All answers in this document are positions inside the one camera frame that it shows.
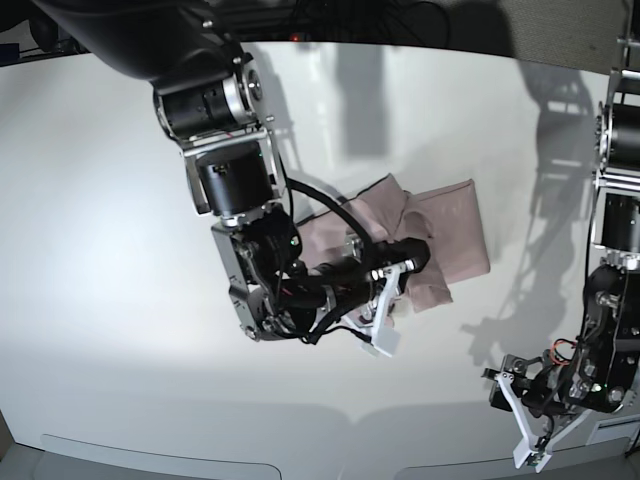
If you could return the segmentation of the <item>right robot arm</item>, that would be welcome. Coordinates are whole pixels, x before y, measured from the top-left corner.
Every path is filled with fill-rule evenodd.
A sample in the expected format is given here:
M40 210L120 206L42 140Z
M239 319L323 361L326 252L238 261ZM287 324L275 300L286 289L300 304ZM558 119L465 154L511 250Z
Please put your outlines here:
M243 332L314 345L339 330L373 355L400 335L389 313L431 253L416 238L376 241L345 208L290 178L259 70L207 1L43 1L41 10L114 70L147 81L165 135L180 149L192 202L212 235ZM295 193L348 228L345 253L308 267Z

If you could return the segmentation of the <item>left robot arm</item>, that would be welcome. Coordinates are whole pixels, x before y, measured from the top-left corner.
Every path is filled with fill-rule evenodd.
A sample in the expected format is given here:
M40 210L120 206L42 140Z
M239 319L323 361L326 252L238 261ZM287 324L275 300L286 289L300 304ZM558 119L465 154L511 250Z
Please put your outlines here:
M639 389L639 21L616 42L616 60L595 128L596 161L587 251L600 256L582 290L572 354L507 355L487 369L492 407L514 415L515 467L541 472L556 445L592 412L620 411Z

